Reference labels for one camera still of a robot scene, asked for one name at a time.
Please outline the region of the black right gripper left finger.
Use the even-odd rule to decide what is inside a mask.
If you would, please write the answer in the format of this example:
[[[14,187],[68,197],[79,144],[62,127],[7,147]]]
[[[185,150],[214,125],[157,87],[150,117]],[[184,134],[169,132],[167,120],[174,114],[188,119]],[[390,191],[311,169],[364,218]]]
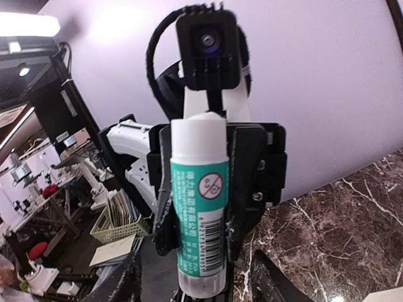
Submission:
[[[141,301],[142,263],[138,252],[129,253],[117,268],[92,293],[89,302]]]

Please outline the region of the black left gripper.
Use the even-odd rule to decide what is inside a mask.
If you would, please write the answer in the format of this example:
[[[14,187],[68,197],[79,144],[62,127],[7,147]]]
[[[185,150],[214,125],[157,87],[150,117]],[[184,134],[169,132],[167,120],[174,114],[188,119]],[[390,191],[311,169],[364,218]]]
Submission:
[[[149,179],[157,199],[162,177],[158,131],[163,125],[168,124],[153,126],[149,132]],[[226,227],[231,263],[237,262],[244,240],[258,224],[264,208],[280,202],[287,169],[285,140],[286,131],[277,123],[227,125],[230,181]]]

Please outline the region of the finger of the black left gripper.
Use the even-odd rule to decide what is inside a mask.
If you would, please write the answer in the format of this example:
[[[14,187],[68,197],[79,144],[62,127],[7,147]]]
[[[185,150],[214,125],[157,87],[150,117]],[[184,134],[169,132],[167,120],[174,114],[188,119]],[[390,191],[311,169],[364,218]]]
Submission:
[[[160,126],[158,131],[159,154],[161,156],[161,183],[154,219],[154,244],[158,255],[167,255],[178,248],[177,215],[173,202],[171,177],[172,140],[171,127]]]

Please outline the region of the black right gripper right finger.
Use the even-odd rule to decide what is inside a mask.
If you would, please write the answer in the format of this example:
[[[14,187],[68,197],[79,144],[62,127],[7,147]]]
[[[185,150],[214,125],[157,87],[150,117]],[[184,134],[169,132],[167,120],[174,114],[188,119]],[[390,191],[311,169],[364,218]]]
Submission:
[[[312,302],[262,250],[253,254],[251,288],[255,302]]]

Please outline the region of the small glue bottle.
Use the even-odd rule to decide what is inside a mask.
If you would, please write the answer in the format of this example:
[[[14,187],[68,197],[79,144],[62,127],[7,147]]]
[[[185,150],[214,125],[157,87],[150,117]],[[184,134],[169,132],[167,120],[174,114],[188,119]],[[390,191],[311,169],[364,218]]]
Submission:
[[[229,200],[226,121],[214,112],[171,123],[171,182],[178,219],[178,280],[184,294],[223,291],[225,208]]]

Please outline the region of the cream envelope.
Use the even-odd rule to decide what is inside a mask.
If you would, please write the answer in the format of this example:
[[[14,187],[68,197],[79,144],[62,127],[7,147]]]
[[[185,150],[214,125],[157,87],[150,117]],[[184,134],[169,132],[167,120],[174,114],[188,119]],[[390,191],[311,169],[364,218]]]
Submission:
[[[402,302],[402,288],[371,293],[363,302]]]

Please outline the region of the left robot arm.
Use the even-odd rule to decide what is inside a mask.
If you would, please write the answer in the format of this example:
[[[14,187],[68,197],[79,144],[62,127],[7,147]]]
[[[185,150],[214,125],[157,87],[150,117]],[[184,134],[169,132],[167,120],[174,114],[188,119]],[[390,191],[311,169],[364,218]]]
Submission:
[[[98,133],[106,163],[144,217],[150,218],[157,253],[179,245],[171,196],[171,128],[141,125],[133,115]],[[286,131],[277,123],[229,123],[229,203],[225,211],[227,258],[236,262],[247,234],[265,209],[280,202],[285,186]]]

